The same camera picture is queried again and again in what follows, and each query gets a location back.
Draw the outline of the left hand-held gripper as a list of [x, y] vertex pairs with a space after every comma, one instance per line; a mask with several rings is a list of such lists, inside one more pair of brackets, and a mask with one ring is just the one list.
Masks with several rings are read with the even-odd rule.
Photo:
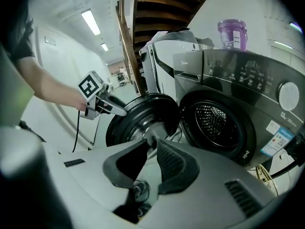
[[[108, 84], [95, 71], [88, 72], [78, 84], [78, 90], [87, 102], [85, 111], [79, 116], [90, 120], [94, 120], [100, 114], [126, 116], [126, 103], [109, 93], [108, 88]], [[109, 104], [107, 97], [116, 105]]]

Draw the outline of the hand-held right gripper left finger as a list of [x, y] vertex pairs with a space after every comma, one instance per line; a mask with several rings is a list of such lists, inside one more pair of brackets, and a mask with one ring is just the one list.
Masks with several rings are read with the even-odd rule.
[[105, 159], [102, 169], [114, 186], [130, 189], [147, 160], [148, 143], [142, 139], [124, 145], [125, 149]]

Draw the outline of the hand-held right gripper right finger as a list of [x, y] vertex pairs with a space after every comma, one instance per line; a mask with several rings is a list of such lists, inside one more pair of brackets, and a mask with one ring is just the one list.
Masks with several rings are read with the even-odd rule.
[[200, 166], [189, 149], [189, 146], [181, 143], [157, 141], [157, 162], [162, 178], [158, 185], [159, 195], [183, 192], [198, 177]]

